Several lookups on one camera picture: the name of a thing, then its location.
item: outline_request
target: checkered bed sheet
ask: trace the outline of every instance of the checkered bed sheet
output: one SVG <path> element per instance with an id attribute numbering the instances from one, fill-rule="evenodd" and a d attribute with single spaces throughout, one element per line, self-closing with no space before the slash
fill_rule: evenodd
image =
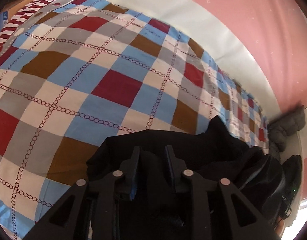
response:
<path id="1" fill-rule="evenodd" d="M 23 238 L 108 136 L 199 134 L 216 115 L 268 152 L 259 105 L 187 35 L 106 0 L 53 0 L 0 46 L 0 223 Z"/>

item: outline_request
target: red and white striped fabric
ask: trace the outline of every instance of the red and white striped fabric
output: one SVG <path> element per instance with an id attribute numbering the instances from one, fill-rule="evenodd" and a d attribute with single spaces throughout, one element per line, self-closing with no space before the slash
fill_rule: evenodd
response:
<path id="1" fill-rule="evenodd" d="M 14 31 L 34 13 L 48 5 L 54 0 L 33 0 L 20 9 L 10 20 L 10 22 L 0 32 L 0 47 L 5 44 L 7 39 Z"/>

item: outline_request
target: gray fabric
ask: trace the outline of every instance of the gray fabric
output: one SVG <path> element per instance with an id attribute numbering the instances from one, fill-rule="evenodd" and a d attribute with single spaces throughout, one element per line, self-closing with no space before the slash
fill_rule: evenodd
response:
<path id="1" fill-rule="evenodd" d="M 280 161 L 280 152 L 286 149 L 287 137 L 304 128 L 306 124 L 304 106 L 268 125 L 269 153 Z"/>

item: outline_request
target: red square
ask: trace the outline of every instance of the red square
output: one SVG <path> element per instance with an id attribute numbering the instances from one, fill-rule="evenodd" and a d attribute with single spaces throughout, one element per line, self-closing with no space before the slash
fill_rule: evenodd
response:
<path id="1" fill-rule="evenodd" d="M 92 94 L 131 107 L 141 85 L 142 82 L 110 69 Z"/>
<path id="2" fill-rule="evenodd" d="M 192 83 L 194 83 L 198 87 L 203 87 L 204 80 L 203 80 L 204 73 L 197 69 L 194 65 L 191 65 L 186 62 L 185 66 L 185 73 L 184 76 L 189 79 Z"/>
<path id="3" fill-rule="evenodd" d="M 72 2 L 72 4 L 80 5 L 80 4 L 84 3 L 85 1 L 87 1 L 87 0 L 74 0 L 74 1 Z"/>
<path id="4" fill-rule="evenodd" d="M 251 98 L 248 98 L 248 104 L 253 109 L 253 103 L 254 101 Z"/>
<path id="5" fill-rule="evenodd" d="M 164 33 L 168 33 L 169 32 L 169 28 L 170 26 L 168 24 L 165 24 L 161 21 L 158 21 L 156 19 L 151 19 L 149 21 L 149 24 L 155 28 L 157 28 L 158 30 L 161 30 Z"/>
<path id="6" fill-rule="evenodd" d="M 0 155 L 3 156 L 19 120 L 0 109 Z"/>
<path id="7" fill-rule="evenodd" d="M 11 46 L 9 49 L 7 49 L 7 51 L 4 54 L 1 55 L 1 57 L 0 57 L 0 67 L 7 60 L 7 58 L 9 58 L 10 55 L 12 53 L 14 53 L 17 49 L 18 48 Z"/>
<path id="8" fill-rule="evenodd" d="M 240 121 L 243 121 L 243 111 L 241 110 L 240 107 L 238 107 L 238 119 Z"/>
<path id="9" fill-rule="evenodd" d="M 100 18 L 100 17 L 84 17 L 81 20 L 75 22 L 74 24 L 70 25 L 70 28 L 78 28 L 83 29 L 87 31 L 94 32 L 96 31 L 100 26 L 104 25 L 108 21 Z"/>
<path id="10" fill-rule="evenodd" d="M 264 133 L 264 130 L 263 129 L 259 129 L 259 141 L 262 141 L 264 142 L 265 141 L 265 133 Z"/>

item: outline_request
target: silver screw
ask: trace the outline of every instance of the silver screw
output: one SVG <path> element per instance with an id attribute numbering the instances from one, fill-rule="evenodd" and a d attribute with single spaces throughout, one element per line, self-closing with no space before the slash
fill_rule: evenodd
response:
<path id="1" fill-rule="evenodd" d="M 228 186 L 230 184 L 230 180 L 226 179 L 226 178 L 223 178 L 223 179 L 220 180 L 220 183 L 222 185 Z"/>
<path id="2" fill-rule="evenodd" d="M 120 170 L 117 170 L 117 171 L 114 171 L 112 174 L 113 174 L 115 177 L 121 177 L 121 176 L 123 175 L 123 172 L 120 171 Z"/>
<path id="3" fill-rule="evenodd" d="M 79 179 L 79 180 L 77 180 L 77 182 L 76 182 L 76 184 L 78 185 L 78 186 L 85 186 L 85 184 L 86 184 L 86 181 L 84 180 L 84 179 Z"/>
<path id="4" fill-rule="evenodd" d="M 192 170 L 184 170 L 184 175 L 185 176 L 192 176 L 194 174 L 194 172 Z"/>

